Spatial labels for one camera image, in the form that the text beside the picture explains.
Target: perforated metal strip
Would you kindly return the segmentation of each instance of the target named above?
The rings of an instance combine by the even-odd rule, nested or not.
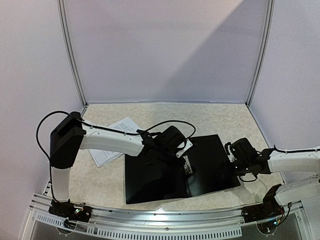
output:
[[[64,220],[52,215],[38,213],[36,220],[57,228],[63,227]],[[242,236],[241,227],[228,229],[199,231],[199,232],[179,232],[179,233],[157,233],[157,232],[133,232],[125,230],[108,229],[102,226],[87,225],[85,232],[74,230],[75,232],[113,240],[223,240]]]

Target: white paper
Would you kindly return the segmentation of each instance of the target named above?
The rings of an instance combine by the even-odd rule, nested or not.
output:
[[[126,133],[136,133],[138,129],[141,129],[130,117],[126,117],[120,121],[117,121],[114,124],[108,126],[111,129],[121,130]],[[89,149],[89,152],[98,168],[101,166],[110,163],[111,161],[117,159],[123,153],[115,151],[105,151],[97,149]]]

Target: white wall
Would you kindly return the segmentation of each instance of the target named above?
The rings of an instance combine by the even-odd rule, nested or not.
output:
[[[16,240],[34,192],[41,193],[49,177],[36,144],[38,122],[53,110],[82,106],[57,1],[2,0],[0,9],[0,239]],[[49,119],[41,130],[47,150],[59,119]]]
[[[261,74],[250,109],[270,146],[320,145],[320,2],[275,1]],[[285,173],[287,183],[309,173]],[[304,200],[320,239],[320,198]]]
[[[244,103],[267,0],[68,0],[89,103]]]

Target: beige tabletop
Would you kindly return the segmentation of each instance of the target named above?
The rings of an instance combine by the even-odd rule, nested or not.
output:
[[[184,120],[196,127],[194,136],[218,134],[222,143],[248,138],[258,151],[267,148],[257,124],[244,104],[137,103],[92,104],[84,118],[104,126],[130,117],[142,129],[165,120]],[[157,128],[163,131],[169,126]],[[187,136],[191,128],[177,123]],[[134,210],[209,210],[261,202],[268,189],[283,183],[281,175],[258,176],[255,182],[201,196],[139,204],[125,203],[124,156],[98,168],[88,150],[80,150],[70,172],[70,199],[89,205]]]

